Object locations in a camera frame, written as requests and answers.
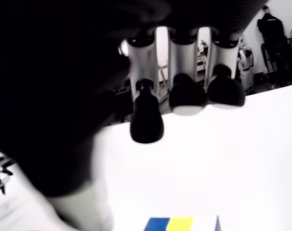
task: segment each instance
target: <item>desk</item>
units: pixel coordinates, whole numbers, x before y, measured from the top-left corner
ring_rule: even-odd
[[[240,109],[208,106],[163,120],[165,134],[154,144],[133,142],[128,123],[96,138],[96,170],[106,179],[115,231],[143,231],[149,217],[207,214],[218,214],[225,231],[292,231],[292,86],[248,96]],[[18,167],[12,170],[0,206],[24,204],[3,216],[1,230],[71,231],[48,215]]]

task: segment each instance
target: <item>white robot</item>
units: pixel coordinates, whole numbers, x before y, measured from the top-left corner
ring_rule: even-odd
[[[253,87],[254,59],[251,48],[247,47],[244,37],[240,38],[237,66],[240,71],[240,79],[246,93]]]

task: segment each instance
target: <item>blue block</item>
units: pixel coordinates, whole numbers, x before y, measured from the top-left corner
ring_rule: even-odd
[[[169,218],[151,218],[144,231],[166,231]]]

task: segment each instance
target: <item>yellow block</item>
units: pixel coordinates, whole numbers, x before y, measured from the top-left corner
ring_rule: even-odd
[[[193,218],[171,218],[166,231],[190,231]]]

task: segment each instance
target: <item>white table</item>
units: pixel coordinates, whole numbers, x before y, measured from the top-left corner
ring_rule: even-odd
[[[133,142],[128,123],[96,138],[115,231],[143,231],[149,217],[208,214],[218,214],[225,231],[292,231],[292,86],[249,96],[240,109],[208,106],[196,116],[163,120],[164,137],[154,144]],[[21,197],[16,172],[8,197],[0,195],[4,205]],[[23,197],[45,205],[36,216],[45,222],[33,230],[67,231],[47,217],[50,208],[38,197]]]

